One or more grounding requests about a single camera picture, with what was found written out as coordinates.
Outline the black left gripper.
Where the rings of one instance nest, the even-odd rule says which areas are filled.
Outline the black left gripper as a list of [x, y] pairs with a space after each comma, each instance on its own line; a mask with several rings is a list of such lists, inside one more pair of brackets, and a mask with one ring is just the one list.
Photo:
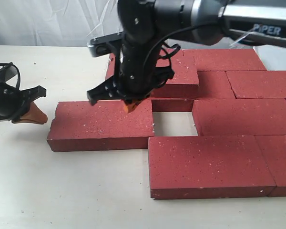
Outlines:
[[47, 115], [34, 102], [45, 96], [46, 89], [41, 86], [21, 91], [6, 83], [0, 83], [0, 122], [37, 125], [47, 123]]

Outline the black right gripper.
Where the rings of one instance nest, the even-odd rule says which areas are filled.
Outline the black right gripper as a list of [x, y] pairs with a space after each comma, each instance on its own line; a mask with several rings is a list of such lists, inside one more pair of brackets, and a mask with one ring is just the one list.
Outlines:
[[122, 35], [121, 49], [113, 55], [113, 75], [87, 92], [91, 105], [103, 100], [123, 100], [125, 112], [131, 113], [149, 98], [152, 90], [174, 77], [171, 58], [175, 46], [164, 41], [137, 44]]

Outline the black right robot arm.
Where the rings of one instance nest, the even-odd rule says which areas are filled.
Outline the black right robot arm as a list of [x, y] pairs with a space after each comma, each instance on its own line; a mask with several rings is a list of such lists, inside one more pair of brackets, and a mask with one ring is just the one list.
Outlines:
[[174, 76], [157, 67], [180, 50], [167, 39], [211, 46], [227, 37], [248, 46], [286, 48], [286, 0], [120, 0], [123, 30], [90, 40], [93, 57], [114, 54], [114, 73], [87, 92], [91, 105], [122, 100], [132, 112]]

